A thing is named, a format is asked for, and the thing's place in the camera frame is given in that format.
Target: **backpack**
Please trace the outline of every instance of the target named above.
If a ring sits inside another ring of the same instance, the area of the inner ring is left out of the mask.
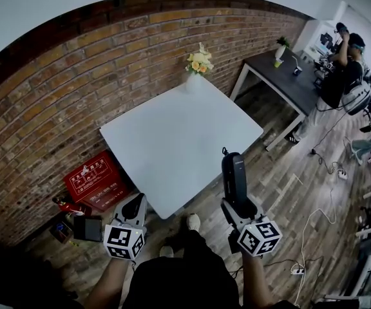
[[[367,107],[371,98],[370,86],[363,81],[363,65],[361,62],[359,62],[359,64],[362,68],[359,84],[350,90],[348,94],[343,94],[341,97],[342,107],[345,108],[345,111],[351,116]]]

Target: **potted plant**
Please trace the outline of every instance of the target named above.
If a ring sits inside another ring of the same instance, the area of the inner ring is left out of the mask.
[[[280,59],[281,56],[283,56],[286,47],[290,48],[290,44],[287,41],[286,37],[283,37],[283,36],[281,36],[279,39],[277,39],[277,43],[280,44],[281,46],[276,50],[276,53],[274,54],[274,57],[276,59]]]
[[[199,78],[214,67],[210,62],[211,54],[204,48],[202,43],[198,44],[200,45],[199,52],[190,54],[187,59],[188,65],[185,69],[190,73],[186,82],[187,87],[198,86]]]

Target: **power strip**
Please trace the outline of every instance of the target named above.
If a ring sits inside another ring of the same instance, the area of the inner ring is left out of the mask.
[[[304,269],[294,269],[291,271],[292,275],[304,275]]]
[[[344,169],[339,169],[338,170],[338,177],[341,178],[342,180],[347,180],[347,173]]]

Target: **white table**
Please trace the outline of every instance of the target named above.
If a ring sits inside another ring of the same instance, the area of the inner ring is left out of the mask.
[[[100,129],[157,214],[166,219],[221,174],[222,148],[243,153],[263,129],[204,78],[135,107]]]

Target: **brick wall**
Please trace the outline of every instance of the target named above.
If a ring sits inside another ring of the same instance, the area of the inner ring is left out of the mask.
[[[106,148],[100,126],[184,81],[185,60],[198,42],[213,54],[207,78],[228,95],[244,58],[275,49],[281,35],[294,44],[307,20],[260,0],[115,1],[91,5],[89,15],[84,7],[54,19],[76,24],[71,38],[44,24],[45,36],[61,37],[61,43],[41,41],[48,51],[27,52],[29,60],[0,80],[5,245],[15,245],[58,213],[51,198],[64,190],[63,176]],[[7,50],[21,54],[33,35]],[[14,56],[0,54],[0,70],[18,65]]]

